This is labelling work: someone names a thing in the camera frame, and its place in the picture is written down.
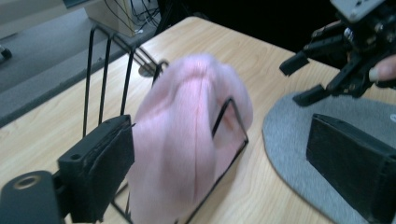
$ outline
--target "wooden table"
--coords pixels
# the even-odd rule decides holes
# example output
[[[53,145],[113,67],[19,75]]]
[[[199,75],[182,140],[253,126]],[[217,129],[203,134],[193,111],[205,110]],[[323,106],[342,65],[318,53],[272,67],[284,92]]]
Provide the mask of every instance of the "wooden table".
[[[332,223],[276,174],[265,153],[262,123],[280,97],[326,84],[338,70],[312,61],[285,77],[278,67],[292,52],[198,18],[187,18],[143,48],[157,61],[169,62],[192,53],[211,53],[236,69],[253,102],[250,142],[193,223]],[[124,56],[109,66],[104,120],[120,113],[127,60]],[[132,118],[151,85],[151,79],[139,76],[137,69],[135,63],[125,110]],[[97,125],[101,72],[92,75],[89,131]],[[81,81],[0,130],[0,186],[30,171],[57,170],[56,160],[81,139],[84,91],[85,81]],[[364,97],[396,103],[396,91],[376,87]],[[109,206],[105,223],[124,222]]]

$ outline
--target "pink knit hat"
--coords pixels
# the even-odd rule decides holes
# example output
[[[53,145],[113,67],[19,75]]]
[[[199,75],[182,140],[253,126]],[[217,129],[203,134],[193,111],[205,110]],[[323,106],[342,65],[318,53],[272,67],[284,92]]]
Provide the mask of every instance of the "pink knit hat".
[[[134,120],[135,162],[127,180],[135,224],[175,223],[226,171],[245,140],[231,106],[212,136],[230,97],[247,130],[253,120],[248,91],[231,66],[209,54],[178,59],[156,80]]]

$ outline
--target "black wire rack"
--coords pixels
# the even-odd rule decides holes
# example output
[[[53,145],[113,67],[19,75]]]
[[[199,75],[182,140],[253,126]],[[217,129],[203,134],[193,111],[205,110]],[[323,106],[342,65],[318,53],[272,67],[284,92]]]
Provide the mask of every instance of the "black wire rack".
[[[89,54],[88,54],[88,64],[87,64],[87,76],[86,76],[86,88],[85,88],[85,104],[84,104],[84,119],[83,119],[83,134],[82,136],[84,137],[87,134],[87,120],[88,120],[88,109],[89,109],[89,93],[90,93],[90,82],[91,82],[91,74],[92,74],[92,49],[93,49],[93,42],[94,42],[94,35],[96,32],[101,32],[106,35],[107,37],[107,42],[106,42],[106,57],[105,57],[105,65],[103,69],[103,81],[102,81],[102,89],[101,89],[101,97],[100,97],[100,107],[99,107],[99,118],[98,118],[98,125],[100,125],[103,121],[103,112],[104,112],[104,106],[105,106],[105,96],[106,96],[106,80],[107,80],[107,70],[108,70],[108,65],[109,65],[109,57],[110,57],[110,50],[112,43],[115,43],[117,46],[119,46],[125,53],[129,54],[129,59],[128,59],[128,64],[127,64],[127,69],[126,69],[126,74],[125,74],[125,82],[124,82],[124,89],[123,89],[123,94],[122,94],[122,100],[121,100],[121,107],[120,107],[120,116],[124,115],[125,112],[125,104],[126,104],[126,98],[128,94],[128,88],[129,88],[129,81],[130,81],[130,76],[131,76],[131,68],[133,62],[136,62],[138,65],[140,65],[139,70],[143,70],[141,74],[145,74],[144,77],[152,77],[152,85],[154,85],[155,81],[158,79],[158,77],[161,75],[163,69],[169,64],[168,61],[166,60],[161,60],[159,62],[156,62],[144,49],[140,48],[140,46],[135,45],[135,46],[130,46],[127,44],[127,42],[118,35],[118,33],[111,33],[104,27],[102,27],[99,24],[96,24],[92,27],[91,29],[91,34],[90,34],[90,46],[89,46]],[[214,138],[216,135],[216,131],[220,125],[220,122],[224,116],[224,113],[226,109],[231,106],[233,108],[233,111],[236,115],[236,119],[238,121],[238,124],[240,125],[241,130],[244,133],[245,139],[239,146],[239,149],[237,150],[232,162],[226,169],[226,171],[219,177],[219,179],[215,182],[211,190],[208,192],[208,194],[203,198],[203,200],[199,203],[197,208],[190,214],[188,220],[186,223],[190,223],[193,217],[197,214],[199,209],[203,206],[209,195],[213,192],[213,190],[216,188],[216,186],[219,184],[220,180],[225,176],[227,171],[230,169],[230,167],[233,165],[234,161],[237,159],[237,157],[241,154],[241,152],[246,148],[248,145],[248,134],[247,131],[244,127],[244,124],[242,122],[239,110],[237,108],[237,105],[233,99],[233,97],[229,97],[224,104],[222,105],[222,108],[219,112],[219,115],[216,119],[215,125],[212,129],[212,137]],[[125,206],[125,209],[122,209],[121,206],[119,206],[116,203],[116,200],[118,197],[121,196],[121,194],[128,189],[127,184],[124,184],[123,186],[120,187],[116,195],[114,196],[114,199],[111,201],[111,205],[116,209],[116,211],[128,222],[128,223],[133,223],[130,212],[129,212],[129,200],[130,200],[130,195],[128,194],[128,199],[127,199],[127,204]]]

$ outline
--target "cable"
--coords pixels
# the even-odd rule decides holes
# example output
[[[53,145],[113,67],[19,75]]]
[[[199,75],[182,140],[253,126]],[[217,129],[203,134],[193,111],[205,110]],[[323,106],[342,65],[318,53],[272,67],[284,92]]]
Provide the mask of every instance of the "cable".
[[[137,22],[135,22],[133,20],[133,18],[130,17],[130,15],[125,11],[124,7],[122,7],[120,5],[120,3],[117,0],[114,0],[116,2],[116,4],[118,5],[118,7],[122,10],[122,12],[125,14],[125,16],[128,18],[128,21],[130,21],[134,26],[140,26],[139,29],[137,30],[132,30],[132,28],[130,27],[130,25],[127,24],[127,22],[125,22],[122,18],[120,18],[117,13],[115,13],[113,11],[113,9],[111,9],[110,5],[108,4],[107,0],[105,0],[106,6],[107,8],[111,11],[111,13],[117,17],[118,20],[120,20],[126,27],[128,27],[128,29],[130,29],[133,32],[139,32],[141,30],[143,30],[143,28],[150,22],[152,22],[152,24],[157,27],[158,26],[158,22],[156,22],[154,20],[154,17],[158,15],[158,13],[160,13],[160,8],[159,7],[155,7],[155,8],[150,8],[148,9],[146,4],[144,3],[144,1],[142,0],[142,4],[145,8],[145,10],[139,14],[136,13],[135,9],[134,9],[134,3],[133,0],[130,0],[131,3],[131,8],[132,8],[132,14],[133,16],[137,19]]]

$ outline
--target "gray felt mat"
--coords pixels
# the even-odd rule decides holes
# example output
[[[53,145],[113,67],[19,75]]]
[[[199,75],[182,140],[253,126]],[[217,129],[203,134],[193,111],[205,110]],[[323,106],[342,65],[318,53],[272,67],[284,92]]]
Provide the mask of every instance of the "gray felt mat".
[[[334,222],[367,223],[306,159],[311,119],[314,113],[341,119],[396,148],[396,105],[339,96],[299,107],[292,101],[295,94],[279,99],[264,119],[270,162],[292,189]]]

